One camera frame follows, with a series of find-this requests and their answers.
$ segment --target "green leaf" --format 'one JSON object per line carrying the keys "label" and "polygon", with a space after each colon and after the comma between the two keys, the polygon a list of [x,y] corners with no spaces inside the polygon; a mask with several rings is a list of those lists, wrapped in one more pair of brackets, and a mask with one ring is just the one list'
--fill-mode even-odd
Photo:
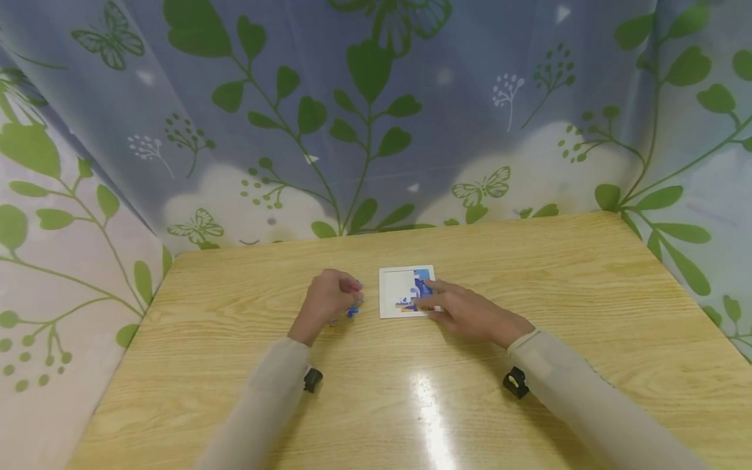
{"label": "green leaf", "polygon": [[392,73],[392,55],[372,39],[347,48],[347,69],[360,95],[376,101]]}
{"label": "green leaf", "polygon": [[413,140],[410,132],[403,131],[397,126],[392,127],[384,134],[381,143],[378,146],[376,156],[391,156],[400,153],[410,145]]}
{"label": "green leaf", "polygon": [[634,49],[653,31],[654,14],[632,18],[617,26],[614,39],[623,50]]}
{"label": "green leaf", "polygon": [[332,226],[319,220],[311,224],[311,230],[314,231],[314,235],[318,238],[332,238],[337,236],[337,232],[334,231]]}
{"label": "green leaf", "polygon": [[684,192],[682,186],[667,186],[648,194],[637,203],[637,209],[641,211],[654,211],[672,206]]}
{"label": "green leaf", "polygon": [[699,46],[690,46],[671,64],[666,81],[674,86],[694,85],[708,76],[710,68],[710,57],[704,55]]}
{"label": "green leaf", "polygon": [[218,244],[212,243],[210,241],[201,241],[196,244],[196,246],[199,247],[200,250],[214,250],[220,247]]}
{"label": "green leaf", "polygon": [[739,78],[752,81],[752,50],[742,49],[734,54],[732,66]]}
{"label": "green leaf", "polygon": [[484,205],[472,205],[465,211],[465,223],[476,223],[488,214],[488,208]]}
{"label": "green leaf", "polygon": [[230,38],[210,0],[165,0],[167,40],[172,47],[199,57],[232,55]]}
{"label": "green leaf", "polygon": [[329,128],[329,134],[333,138],[343,142],[354,142],[358,140],[358,135],[355,133],[355,129],[341,119],[334,120],[332,127]]}
{"label": "green leaf", "polygon": [[120,208],[120,200],[115,193],[110,191],[110,188],[104,184],[100,184],[96,187],[96,200],[99,203],[99,208],[105,215],[105,219],[109,220],[117,213]]}
{"label": "green leaf", "polygon": [[710,295],[710,283],[697,265],[680,253],[671,244],[665,243],[664,246],[666,247],[666,251],[669,252],[671,259],[674,260],[676,268],[679,270],[690,289],[698,296]]}
{"label": "green leaf", "polygon": [[0,134],[0,153],[31,171],[60,179],[57,147],[42,126],[5,124]]}
{"label": "green leaf", "polygon": [[723,308],[732,322],[737,323],[741,319],[741,306],[738,300],[732,299],[730,296],[723,296]]}
{"label": "green leaf", "polygon": [[538,209],[538,212],[533,214],[533,217],[550,217],[553,215],[559,215],[559,206],[555,204],[548,204]]}
{"label": "green leaf", "polygon": [[621,197],[621,189],[613,184],[599,184],[596,187],[596,202],[604,211],[615,211]]}
{"label": "green leaf", "polygon": [[277,69],[277,101],[292,95],[300,84],[300,75],[287,65]]}
{"label": "green leaf", "polygon": [[162,245],[162,277],[167,275],[167,272],[172,267],[172,253],[167,249],[165,245]]}
{"label": "green leaf", "polygon": [[408,217],[410,217],[410,214],[412,214],[414,210],[414,205],[403,204],[395,209],[391,214],[386,216],[384,220],[382,220],[381,223],[376,226],[376,228],[381,229],[383,227],[393,225],[394,223],[397,223],[401,220],[407,219]]}
{"label": "green leaf", "polygon": [[151,270],[149,265],[138,260],[133,265],[133,278],[136,281],[136,290],[146,305],[151,303]]}
{"label": "green leaf", "polygon": [[337,88],[334,90],[334,101],[339,105],[340,108],[344,109],[348,113],[354,113],[355,111],[357,111],[355,105],[353,104],[353,100],[351,100],[350,96],[342,89]]}
{"label": "green leaf", "polygon": [[18,314],[12,310],[6,310],[0,314],[0,327],[2,328],[13,328],[20,321]]}
{"label": "green leaf", "polygon": [[711,238],[707,230],[688,223],[655,223],[653,227],[687,243],[708,243]]}
{"label": "green leaf", "polygon": [[251,23],[247,16],[241,15],[238,18],[236,31],[248,62],[253,61],[266,44],[266,30],[258,23]]}
{"label": "green leaf", "polygon": [[360,207],[358,207],[358,210],[355,211],[355,215],[353,215],[353,221],[350,223],[350,231],[357,232],[360,230],[371,220],[371,218],[373,218],[377,209],[378,203],[376,202],[376,199],[368,198],[361,202]]}
{"label": "green leaf", "polygon": [[710,20],[710,7],[700,1],[688,7],[669,27],[667,36],[672,39],[692,35],[705,28]]}
{"label": "green leaf", "polygon": [[412,95],[403,95],[392,102],[387,108],[387,114],[394,117],[407,117],[417,114],[423,105],[415,101]]}
{"label": "green leaf", "polygon": [[653,252],[658,261],[663,262],[663,252],[660,249],[660,235],[657,230],[653,230],[650,237],[647,238],[647,248]]}
{"label": "green leaf", "polygon": [[89,160],[84,160],[81,157],[78,157],[78,175],[82,178],[91,178],[94,176],[92,163]]}
{"label": "green leaf", "polygon": [[26,241],[29,221],[26,214],[14,205],[0,205],[0,244],[13,252]]}
{"label": "green leaf", "polygon": [[243,85],[243,81],[223,83],[211,93],[211,101],[228,113],[235,113],[243,101]]}
{"label": "green leaf", "polygon": [[601,114],[603,114],[603,117],[612,120],[616,119],[617,116],[619,116],[620,109],[618,106],[614,105],[608,105],[604,106],[603,111],[601,111]]}
{"label": "green leaf", "polygon": [[11,181],[8,186],[14,193],[30,198],[41,198],[50,194],[49,190],[28,181]]}
{"label": "green leaf", "polygon": [[723,322],[723,318],[718,313],[718,311],[712,308],[710,305],[703,307],[702,311],[704,311],[705,314],[708,315],[708,318],[710,318],[712,322],[715,323],[715,326],[720,326],[720,324]]}
{"label": "green leaf", "polygon": [[281,129],[275,120],[255,111],[248,111],[248,122],[261,129]]}
{"label": "green leaf", "polygon": [[60,209],[39,209],[37,217],[39,217],[39,226],[44,230],[64,229],[75,220],[70,212]]}
{"label": "green leaf", "polygon": [[623,220],[626,226],[628,226],[635,233],[635,235],[637,235],[637,237],[642,240],[642,234],[640,233],[640,230],[637,228],[635,221],[632,220],[628,213],[622,212],[621,220]]}
{"label": "green leaf", "polygon": [[711,113],[728,114],[736,109],[736,100],[728,88],[716,83],[697,93],[697,101]]}
{"label": "green leaf", "polygon": [[298,106],[298,129],[301,134],[311,134],[326,122],[326,108],[310,96],[300,98]]}
{"label": "green leaf", "polygon": [[379,229],[379,232],[398,232],[400,230],[415,230],[415,229],[435,229],[436,226],[430,223],[411,223],[408,225],[401,225],[397,227],[384,227]]}
{"label": "green leaf", "polygon": [[115,342],[117,342],[121,348],[126,349],[128,346],[130,346],[131,341],[133,341],[133,337],[136,336],[137,331],[138,325],[136,325],[135,323],[131,325],[125,325],[123,328],[117,331],[117,335],[115,335]]}

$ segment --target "forearm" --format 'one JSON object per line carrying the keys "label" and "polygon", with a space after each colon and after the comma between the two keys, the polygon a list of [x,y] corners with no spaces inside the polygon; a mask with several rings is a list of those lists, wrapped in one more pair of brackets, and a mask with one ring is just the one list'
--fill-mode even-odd
{"label": "forearm", "polygon": [[269,348],[196,470],[260,467],[300,400],[309,350],[290,338]]}
{"label": "forearm", "polygon": [[708,468],[555,336],[536,330],[515,341],[509,355],[530,391],[610,468]]}

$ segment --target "wooden table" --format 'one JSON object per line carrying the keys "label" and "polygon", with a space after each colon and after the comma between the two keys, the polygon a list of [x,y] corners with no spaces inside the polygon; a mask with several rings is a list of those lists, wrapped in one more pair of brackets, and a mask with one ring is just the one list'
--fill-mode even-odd
{"label": "wooden table", "polygon": [[598,468],[535,397],[501,388],[502,351],[379,319],[378,268],[417,264],[557,334],[713,468],[749,468],[752,368],[606,213],[186,253],[68,468],[190,468],[328,266],[365,305],[314,346],[324,382],[269,468]]}

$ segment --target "finger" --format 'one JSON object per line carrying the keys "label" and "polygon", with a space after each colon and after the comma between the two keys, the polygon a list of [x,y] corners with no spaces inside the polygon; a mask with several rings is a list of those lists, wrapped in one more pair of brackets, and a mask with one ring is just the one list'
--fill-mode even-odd
{"label": "finger", "polygon": [[363,294],[360,292],[342,293],[338,299],[338,304],[344,310],[352,307],[353,305],[361,304],[363,300]]}
{"label": "finger", "polygon": [[442,292],[460,293],[464,290],[461,286],[443,281],[441,279],[437,279],[437,280],[426,279],[426,285],[430,287],[431,289],[436,289],[440,293]]}
{"label": "finger", "polygon": [[428,297],[421,297],[420,299],[415,299],[413,303],[418,308],[429,308],[429,307],[447,308],[446,296],[443,293],[435,294],[433,296],[428,296]]}
{"label": "finger", "polygon": [[350,273],[344,271],[338,271],[337,269],[329,269],[332,274],[337,278],[339,282],[339,289],[342,292],[351,292],[360,290],[360,282],[356,278],[350,275]]}

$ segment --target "curtain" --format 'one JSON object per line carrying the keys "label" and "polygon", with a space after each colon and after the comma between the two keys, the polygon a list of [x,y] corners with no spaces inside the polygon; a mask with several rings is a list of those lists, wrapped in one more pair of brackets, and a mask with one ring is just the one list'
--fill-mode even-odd
{"label": "curtain", "polygon": [[[24,428],[0,438],[3,468],[62,467],[170,251],[612,211],[752,358],[750,14],[744,0],[1,3],[0,273],[17,288],[0,294],[0,414]],[[89,284],[70,306],[33,295],[73,296],[65,276]],[[68,312],[97,289],[120,300],[86,306],[95,320]],[[46,354],[47,335],[82,353]],[[78,362],[93,341],[113,365]]]}

